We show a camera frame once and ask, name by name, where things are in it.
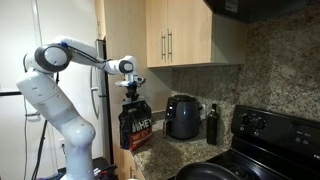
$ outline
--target black stove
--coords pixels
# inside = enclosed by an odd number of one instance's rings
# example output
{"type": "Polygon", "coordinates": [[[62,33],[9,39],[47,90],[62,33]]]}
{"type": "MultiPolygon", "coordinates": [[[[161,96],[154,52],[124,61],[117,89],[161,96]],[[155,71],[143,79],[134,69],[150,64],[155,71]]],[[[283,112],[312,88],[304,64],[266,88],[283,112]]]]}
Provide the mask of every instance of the black stove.
{"type": "Polygon", "coordinates": [[[231,148],[206,162],[240,180],[320,180],[320,123],[237,105],[231,130],[231,148]]]}

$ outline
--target range hood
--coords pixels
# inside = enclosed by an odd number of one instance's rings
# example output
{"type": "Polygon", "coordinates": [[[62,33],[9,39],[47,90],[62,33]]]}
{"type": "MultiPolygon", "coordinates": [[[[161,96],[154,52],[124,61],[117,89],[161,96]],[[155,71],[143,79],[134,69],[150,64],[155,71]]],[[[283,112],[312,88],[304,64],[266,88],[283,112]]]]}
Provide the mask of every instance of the range hood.
{"type": "Polygon", "coordinates": [[[214,13],[245,23],[303,9],[319,0],[204,0],[214,13]]]}

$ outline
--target kitchen counter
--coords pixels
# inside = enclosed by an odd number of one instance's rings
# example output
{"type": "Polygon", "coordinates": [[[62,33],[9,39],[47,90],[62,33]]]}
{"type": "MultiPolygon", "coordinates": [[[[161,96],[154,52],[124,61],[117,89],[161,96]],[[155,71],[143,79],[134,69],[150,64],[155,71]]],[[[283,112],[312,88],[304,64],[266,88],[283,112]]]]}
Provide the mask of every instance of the kitchen counter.
{"type": "Polygon", "coordinates": [[[150,141],[132,152],[146,180],[168,179],[183,166],[206,161],[229,148],[207,144],[205,124],[200,127],[198,136],[186,141],[164,139],[162,124],[163,120],[155,121],[150,141]]]}

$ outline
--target robotic arm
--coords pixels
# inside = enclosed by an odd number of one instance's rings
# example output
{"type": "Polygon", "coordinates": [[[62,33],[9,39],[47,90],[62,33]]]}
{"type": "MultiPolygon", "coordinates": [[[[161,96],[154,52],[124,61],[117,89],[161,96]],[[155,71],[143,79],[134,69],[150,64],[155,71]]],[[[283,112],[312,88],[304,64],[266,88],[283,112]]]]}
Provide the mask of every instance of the robotic arm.
{"type": "Polygon", "coordinates": [[[136,88],[145,79],[137,75],[136,59],[103,60],[97,51],[79,40],[60,36],[52,44],[43,45],[24,58],[27,73],[17,86],[28,102],[50,122],[66,140],[67,180],[93,180],[91,145],[95,130],[80,116],[72,102],[53,80],[53,73],[67,68],[69,62],[94,66],[109,74],[124,74],[116,85],[127,87],[127,98],[136,100],[136,88]]]}

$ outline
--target black bottle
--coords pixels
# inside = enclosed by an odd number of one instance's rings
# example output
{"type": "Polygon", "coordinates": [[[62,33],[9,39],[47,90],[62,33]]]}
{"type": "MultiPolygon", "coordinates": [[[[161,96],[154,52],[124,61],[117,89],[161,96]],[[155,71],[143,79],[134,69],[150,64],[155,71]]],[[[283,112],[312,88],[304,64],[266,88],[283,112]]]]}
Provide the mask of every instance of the black bottle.
{"type": "Polygon", "coordinates": [[[207,143],[217,145],[218,143],[218,121],[219,114],[217,113],[217,105],[212,104],[211,112],[207,117],[207,143]]]}

